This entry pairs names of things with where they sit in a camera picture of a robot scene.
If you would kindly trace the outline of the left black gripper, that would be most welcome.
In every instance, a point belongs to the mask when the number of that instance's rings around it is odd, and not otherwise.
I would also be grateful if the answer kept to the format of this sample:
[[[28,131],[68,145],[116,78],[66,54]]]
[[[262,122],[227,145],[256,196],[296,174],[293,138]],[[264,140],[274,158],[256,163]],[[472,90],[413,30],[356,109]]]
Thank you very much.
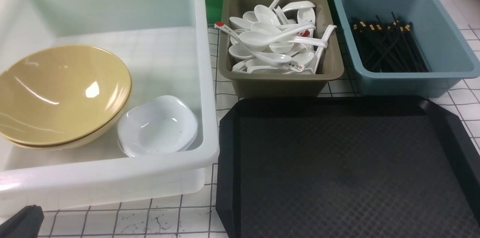
[[[0,226],[1,238],[37,238],[44,220],[41,206],[25,206]]]

